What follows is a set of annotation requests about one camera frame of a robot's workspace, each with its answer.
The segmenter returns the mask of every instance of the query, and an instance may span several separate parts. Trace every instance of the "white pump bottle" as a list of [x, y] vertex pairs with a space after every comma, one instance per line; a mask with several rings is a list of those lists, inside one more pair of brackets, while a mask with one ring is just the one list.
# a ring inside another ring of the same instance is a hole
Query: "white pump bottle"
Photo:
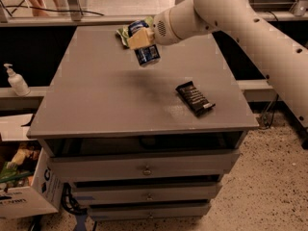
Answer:
[[25, 80], [23, 79], [23, 77], [18, 74], [15, 73], [12, 69], [11, 69], [11, 64], [4, 64], [4, 67], [7, 69], [7, 73], [9, 75], [9, 83], [13, 89], [13, 91], [18, 95], [18, 96], [25, 96], [27, 94], [29, 94], [30, 89], [27, 85], [27, 83], [25, 82]]

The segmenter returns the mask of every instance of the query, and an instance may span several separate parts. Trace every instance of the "desk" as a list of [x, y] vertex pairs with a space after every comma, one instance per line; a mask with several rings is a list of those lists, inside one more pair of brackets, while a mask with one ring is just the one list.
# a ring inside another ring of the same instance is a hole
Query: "desk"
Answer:
[[[118, 26], [78, 27], [28, 133], [94, 219], [202, 216], [258, 126], [212, 35], [139, 66]], [[196, 117], [193, 81], [216, 107]]]

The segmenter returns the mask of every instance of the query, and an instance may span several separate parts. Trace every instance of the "drawer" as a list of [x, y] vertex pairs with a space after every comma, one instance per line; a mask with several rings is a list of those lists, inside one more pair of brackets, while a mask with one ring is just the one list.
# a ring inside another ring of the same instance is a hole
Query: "drawer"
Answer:
[[238, 150], [51, 158], [62, 182], [105, 181], [228, 173]]
[[73, 197], [81, 205], [145, 203], [160, 201], [179, 201], [215, 198], [221, 189], [219, 182], [204, 182], [202, 177], [185, 177], [178, 182], [174, 179], [152, 182], [128, 181], [122, 183], [106, 183], [105, 187], [73, 188]]
[[208, 202], [172, 203], [165, 205], [141, 206], [111, 206], [89, 208], [89, 216], [96, 221], [120, 219], [147, 219], [147, 218], [180, 218], [202, 217], [208, 213], [211, 205]]

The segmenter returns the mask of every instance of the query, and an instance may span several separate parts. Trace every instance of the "terrazzo floor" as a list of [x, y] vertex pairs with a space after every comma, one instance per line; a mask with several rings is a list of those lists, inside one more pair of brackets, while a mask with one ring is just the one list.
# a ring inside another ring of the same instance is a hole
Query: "terrazzo floor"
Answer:
[[[98, 231], [306, 231], [308, 230], [308, 151], [294, 121], [276, 112], [267, 130], [250, 131], [241, 157], [222, 178], [222, 189], [203, 218], [98, 222]], [[0, 220], [0, 230], [28, 230], [31, 218]], [[46, 215], [42, 231], [73, 230], [75, 217], [61, 210]], [[87, 219], [87, 230], [94, 222]]]

